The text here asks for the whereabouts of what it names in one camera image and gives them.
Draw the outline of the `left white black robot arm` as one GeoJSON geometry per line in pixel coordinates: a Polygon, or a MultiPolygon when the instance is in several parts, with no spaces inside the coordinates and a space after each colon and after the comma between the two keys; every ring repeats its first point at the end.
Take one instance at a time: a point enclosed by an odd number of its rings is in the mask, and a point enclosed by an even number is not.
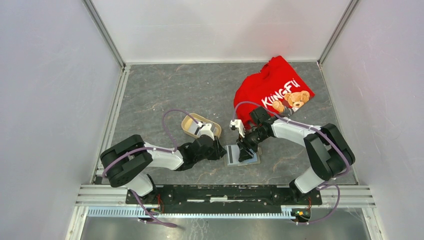
{"type": "Polygon", "coordinates": [[[151,204],[157,198],[157,190],[153,179],[143,173],[144,169],[186,171],[200,161],[219,160],[226,153],[216,136],[204,134],[172,149],[149,144],[134,134],[100,154],[102,177],[108,179],[111,187],[126,187],[145,204],[151,204]]]}

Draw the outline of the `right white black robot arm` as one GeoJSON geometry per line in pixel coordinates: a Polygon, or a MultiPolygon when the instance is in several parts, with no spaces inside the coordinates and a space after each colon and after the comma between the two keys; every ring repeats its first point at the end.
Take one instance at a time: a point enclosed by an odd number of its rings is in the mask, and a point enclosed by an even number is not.
{"type": "Polygon", "coordinates": [[[240,161],[253,158],[259,144],[268,138],[285,139],[305,148],[310,167],[289,184],[288,196],[295,204],[302,204],[309,198],[309,192],[322,188],[324,183],[347,174],[356,161],[340,130],[332,123],[308,125],[263,107],[253,110],[250,116],[253,129],[240,132],[236,142],[240,161]]]}

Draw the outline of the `beige oval tray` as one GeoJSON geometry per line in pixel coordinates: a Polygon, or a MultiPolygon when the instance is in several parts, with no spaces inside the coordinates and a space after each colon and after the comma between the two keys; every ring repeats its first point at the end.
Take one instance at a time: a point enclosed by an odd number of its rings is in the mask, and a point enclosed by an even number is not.
{"type": "Polygon", "coordinates": [[[199,138],[202,134],[211,136],[213,134],[218,139],[221,137],[221,126],[196,113],[190,113],[181,122],[183,132],[195,139],[199,138]]]}

